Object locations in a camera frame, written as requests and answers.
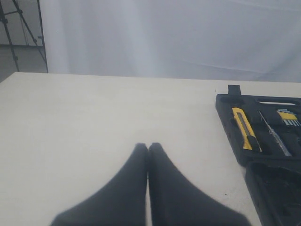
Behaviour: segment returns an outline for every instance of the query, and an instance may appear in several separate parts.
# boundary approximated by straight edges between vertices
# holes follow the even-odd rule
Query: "gray floor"
[[[14,47],[21,72],[46,73],[46,65],[36,47]],[[16,72],[9,46],[0,45],[0,82]]]

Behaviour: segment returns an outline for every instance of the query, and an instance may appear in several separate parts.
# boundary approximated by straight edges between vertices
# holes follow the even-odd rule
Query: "white table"
[[[160,142],[193,184],[260,225],[215,109],[228,84],[249,95],[301,90],[301,83],[11,75],[0,83],[0,225],[49,225],[105,185],[138,142]]]

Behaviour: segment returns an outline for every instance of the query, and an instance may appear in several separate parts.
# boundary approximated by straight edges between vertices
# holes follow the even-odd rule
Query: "tool case latch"
[[[240,85],[228,85],[229,95],[241,95]]]

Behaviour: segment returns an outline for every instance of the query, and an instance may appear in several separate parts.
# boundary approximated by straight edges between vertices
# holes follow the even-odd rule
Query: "black tripod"
[[[37,44],[37,40],[34,38],[24,16],[23,16],[23,11],[19,8],[19,5],[18,3],[16,2],[16,0],[12,0],[13,1],[13,4],[15,5],[15,8],[16,8],[16,11],[12,11],[12,12],[9,12],[9,13],[4,13],[3,11],[3,7],[2,7],[2,3],[1,3],[1,0],[0,0],[0,21],[3,23],[4,25],[4,28],[5,28],[5,32],[6,32],[6,35],[8,37],[8,42],[9,42],[9,46],[10,46],[10,50],[11,50],[11,53],[13,55],[13,59],[14,59],[14,62],[15,62],[15,65],[16,65],[16,68],[18,70],[18,72],[20,71],[19,70],[19,65],[18,65],[18,57],[16,56],[16,53],[15,53],[15,50],[14,50],[14,46],[13,46],[13,43],[11,41],[11,38],[10,38],[10,35],[9,35],[9,30],[8,30],[8,20],[5,18],[6,15],[9,15],[9,14],[13,14],[13,13],[18,13],[20,15],[20,18],[22,19],[28,33],[30,34],[31,38],[32,38],[32,41],[34,42],[34,44],[38,47],[38,44]],[[43,56],[40,48],[38,47],[38,51],[41,55],[41,57],[43,58],[45,64],[47,65],[46,63],[46,57]]]

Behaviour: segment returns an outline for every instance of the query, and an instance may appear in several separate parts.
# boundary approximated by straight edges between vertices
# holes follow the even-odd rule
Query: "toolbox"
[[[263,226],[301,226],[301,98],[242,95],[216,109]]]

